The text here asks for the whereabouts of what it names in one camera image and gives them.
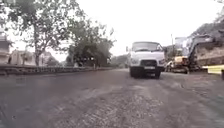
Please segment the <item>railing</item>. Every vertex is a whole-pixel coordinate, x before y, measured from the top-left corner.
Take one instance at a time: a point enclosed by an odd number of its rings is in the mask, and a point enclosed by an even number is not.
[[[37,67],[37,66],[16,66],[0,65],[0,75],[35,75],[35,74],[55,74],[55,73],[73,73],[86,71],[109,70],[112,68],[91,68],[91,67]]]

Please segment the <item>yellow barrier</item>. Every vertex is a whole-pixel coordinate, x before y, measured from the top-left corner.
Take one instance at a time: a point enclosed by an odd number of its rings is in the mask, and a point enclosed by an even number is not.
[[[221,75],[222,70],[224,70],[224,65],[203,66],[202,68],[208,69],[208,73]]]

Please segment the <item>truck cab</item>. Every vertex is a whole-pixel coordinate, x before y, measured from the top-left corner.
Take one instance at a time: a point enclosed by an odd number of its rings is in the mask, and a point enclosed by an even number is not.
[[[157,42],[134,42],[128,50],[128,66],[131,77],[155,74],[160,78],[165,67],[165,53]]]

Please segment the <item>truck wheel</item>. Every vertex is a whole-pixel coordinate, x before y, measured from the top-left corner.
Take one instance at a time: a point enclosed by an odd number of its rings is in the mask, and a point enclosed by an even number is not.
[[[156,73],[155,73],[155,78],[156,78],[156,79],[159,79],[159,78],[160,78],[160,75],[161,75],[161,72],[160,72],[160,71],[156,72]]]
[[[129,68],[129,74],[131,77],[136,77],[136,71],[133,68]]]

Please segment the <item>building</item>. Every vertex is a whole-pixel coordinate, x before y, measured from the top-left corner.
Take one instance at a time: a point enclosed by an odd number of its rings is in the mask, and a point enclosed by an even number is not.
[[[39,56],[39,66],[47,66],[49,59],[52,57],[50,52],[44,52]],[[10,64],[35,66],[35,54],[29,51],[14,50],[10,56]]]

